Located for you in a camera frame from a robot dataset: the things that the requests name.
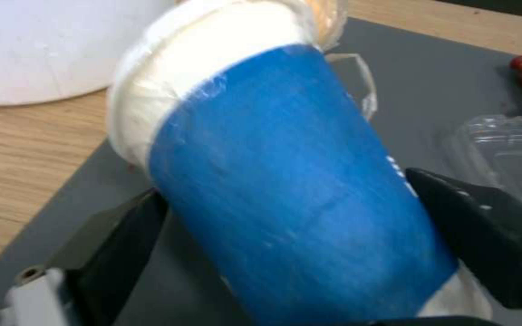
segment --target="screw hole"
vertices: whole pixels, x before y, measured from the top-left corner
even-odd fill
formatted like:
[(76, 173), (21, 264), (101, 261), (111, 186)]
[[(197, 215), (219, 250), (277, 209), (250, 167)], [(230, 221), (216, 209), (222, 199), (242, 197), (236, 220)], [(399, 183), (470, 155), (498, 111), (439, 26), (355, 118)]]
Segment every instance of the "screw hole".
[(23, 272), (23, 275), (21, 277), (30, 278), (30, 277), (34, 276), (35, 273), (37, 273), (37, 272), (38, 271), (35, 268), (30, 268), (30, 269), (26, 270), (25, 272)]

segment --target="white round object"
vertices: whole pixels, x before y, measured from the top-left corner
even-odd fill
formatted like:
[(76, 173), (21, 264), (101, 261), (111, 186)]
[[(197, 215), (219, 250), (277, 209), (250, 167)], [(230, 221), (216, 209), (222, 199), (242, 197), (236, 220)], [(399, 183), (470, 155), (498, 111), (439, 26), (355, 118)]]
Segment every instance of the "white round object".
[(0, 105), (106, 87), (126, 48), (174, 0), (0, 1)]

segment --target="wooden table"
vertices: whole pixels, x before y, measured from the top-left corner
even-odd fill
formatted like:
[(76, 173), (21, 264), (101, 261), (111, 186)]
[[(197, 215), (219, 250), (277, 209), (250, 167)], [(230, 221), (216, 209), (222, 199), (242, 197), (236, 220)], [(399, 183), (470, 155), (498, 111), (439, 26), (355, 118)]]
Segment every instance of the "wooden table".
[[(522, 17), (432, 0), (348, 1), (355, 18), (522, 54)], [(0, 251), (105, 138), (105, 97), (0, 107)]]

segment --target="clear plastic container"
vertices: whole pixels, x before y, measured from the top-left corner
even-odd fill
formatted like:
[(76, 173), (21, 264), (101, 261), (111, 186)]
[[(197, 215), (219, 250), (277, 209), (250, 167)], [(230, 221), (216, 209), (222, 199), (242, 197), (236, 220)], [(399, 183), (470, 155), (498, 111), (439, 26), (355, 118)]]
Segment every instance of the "clear plastic container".
[(500, 188), (522, 201), (522, 117), (473, 118), (450, 145), (456, 177)]

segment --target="paper cup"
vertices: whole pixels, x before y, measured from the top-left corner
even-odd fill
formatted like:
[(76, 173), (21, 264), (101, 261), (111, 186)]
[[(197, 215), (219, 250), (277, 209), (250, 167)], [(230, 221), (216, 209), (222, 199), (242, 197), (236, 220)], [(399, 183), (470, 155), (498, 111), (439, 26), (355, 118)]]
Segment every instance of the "paper cup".
[(316, 43), (302, 1), (183, 3), (125, 58), (110, 141), (257, 324), (431, 314), (445, 287), (446, 303), (466, 300), (456, 259)]

